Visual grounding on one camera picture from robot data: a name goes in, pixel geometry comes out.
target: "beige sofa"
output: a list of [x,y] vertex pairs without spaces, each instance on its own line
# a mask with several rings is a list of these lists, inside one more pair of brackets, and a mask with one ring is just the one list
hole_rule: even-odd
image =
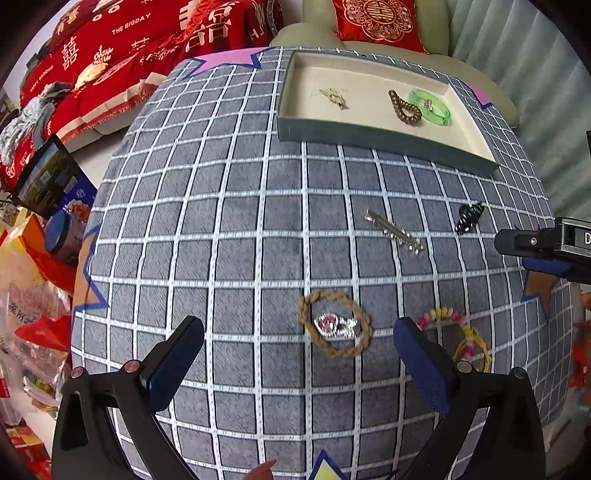
[[303,22],[288,25],[273,39],[274,47],[348,48],[420,63],[482,89],[511,127],[519,124],[517,108],[501,88],[479,70],[449,53],[449,16],[445,0],[415,0],[419,35],[430,54],[370,42],[341,41],[332,0],[303,0]]

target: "pink beaded bracelet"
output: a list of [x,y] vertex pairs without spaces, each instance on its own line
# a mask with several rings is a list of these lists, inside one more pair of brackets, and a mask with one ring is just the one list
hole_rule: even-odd
[[460,312],[455,311],[451,307],[441,307],[436,309],[431,309],[428,312],[423,313],[423,316],[417,320],[417,326],[424,330],[427,328],[429,323],[434,322],[435,320],[451,320],[452,322],[456,323],[461,329],[462,333],[464,334],[464,339],[460,342],[460,345],[457,346],[456,353],[453,355],[453,359],[455,361],[465,360],[466,362],[471,362],[472,358],[474,357],[474,348],[476,346],[480,347],[484,354],[484,368],[485,372],[490,371],[491,368],[491,357],[488,354],[488,347],[486,342],[481,337],[478,330],[475,328],[471,328],[468,325],[467,318],[465,315],[462,315]]

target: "red cushion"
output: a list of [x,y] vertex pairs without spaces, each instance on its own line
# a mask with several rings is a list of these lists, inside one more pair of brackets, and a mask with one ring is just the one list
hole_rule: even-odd
[[418,36],[414,0],[333,0],[337,35],[428,53]]

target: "box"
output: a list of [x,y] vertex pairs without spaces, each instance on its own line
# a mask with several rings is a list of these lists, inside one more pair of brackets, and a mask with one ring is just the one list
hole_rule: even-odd
[[[450,125],[422,119],[417,126],[395,114],[389,90],[408,99],[414,88],[438,96],[450,109]],[[334,89],[341,110],[320,93]],[[352,145],[409,155],[490,176],[498,163],[486,139],[448,83],[383,64],[336,53],[295,51],[287,66],[277,115],[280,140]]]

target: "table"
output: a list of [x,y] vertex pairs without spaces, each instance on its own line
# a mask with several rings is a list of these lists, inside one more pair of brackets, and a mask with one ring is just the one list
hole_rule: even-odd
[[[547,319],[538,300],[521,301],[517,259],[495,251],[498,229],[553,221],[496,109],[482,110],[439,74],[494,147],[501,166],[488,179],[391,153],[279,142],[274,115],[291,49],[248,53],[259,69],[215,57],[177,66],[113,156],[87,229],[96,235],[88,271],[104,301],[75,314],[74,364],[118,369],[196,315],[206,343],[158,419],[201,480],[241,478],[272,458],[275,476],[304,477],[322,449],[352,480],[365,479],[407,467],[437,420],[393,348],[394,320],[452,306],[486,339],[494,372],[527,369],[541,418],[552,419],[570,366],[570,286],[553,287]],[[476,201],[486,206],[478,230],[458,237],[459,206]],[[414,232],[426,251],[398,251],[363,219],[368,207]],[[296,302],[315,288],[343,290],[372,316],[361,357],[329,359],[310,344]],[[460,340],[447,322],[428,334],[450,353]],[[484,418],[479,412],[454,476]],[[118,414],[115,423],[144,475]]]

